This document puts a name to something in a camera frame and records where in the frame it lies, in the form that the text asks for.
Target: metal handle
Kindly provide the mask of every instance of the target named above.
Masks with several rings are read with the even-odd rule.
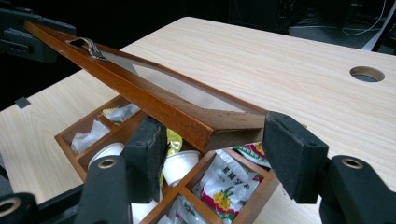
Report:
[[[82,47],[84,43],[87,43],[88,45],[88,52],[91,54],[91,56],[94,59],[103,61],[103,62],[108,62],[108,59],[106,59],[103,55],[102,52],[99,50],[99,48],[96,47],[95,43],[91,41],[87,37],[79,37],[75,40],[66,40],[67,44],[71,44],[77,47]]]

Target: white plastic container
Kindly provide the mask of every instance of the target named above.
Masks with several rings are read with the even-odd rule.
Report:
[[[199,155],[197,151],[188,150],[168,156],[163,166],[168,185],[174,187],[198,163]]]
[[[91,163],[93,163],[97,159],[105,156],[119,156],[123,149],[123,143],[113,143],[108,145],[107,147],[102,148],[98,153],[96,153],[96,155],[92,157],[90,164],[88,164],[88,169],[90,168]]]

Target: open lid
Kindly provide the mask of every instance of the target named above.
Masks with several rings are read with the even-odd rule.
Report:
[[[265,111],[254,105],[88,38],[24,28],[203,152],[262,139]]]

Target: wooden table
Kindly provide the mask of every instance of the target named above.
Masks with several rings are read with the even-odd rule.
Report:
[[[396,190],[396,57],[195,18],[123,50],[292,116],[330,146],[329,157],[367,161]],[[356,66],[385,79],[357,80],[350,75]],[[27,107],[3,110],[0,153],[14,192],[43,203],[80,185],[54,136],[116,95],[79,71],[29,97]],[[296,204],[279,186],[255,222],[319,223],[318,203]]]

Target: light wood tabletop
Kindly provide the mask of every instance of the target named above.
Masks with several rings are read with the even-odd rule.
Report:
[[[329,158],[367,161],[396,190],[396,57],[195,18],[122,50],[292,116],[329,145]],[[357,80],[351,69],[361,66],[385,78]],[[1,111],[0,153],[14,192],[43,203],[82,184],[54,136],[116,95],[81,70],[28,97],[25,108]],[[320,223],[319,202],[296,204],[279,186],[255,223]]]

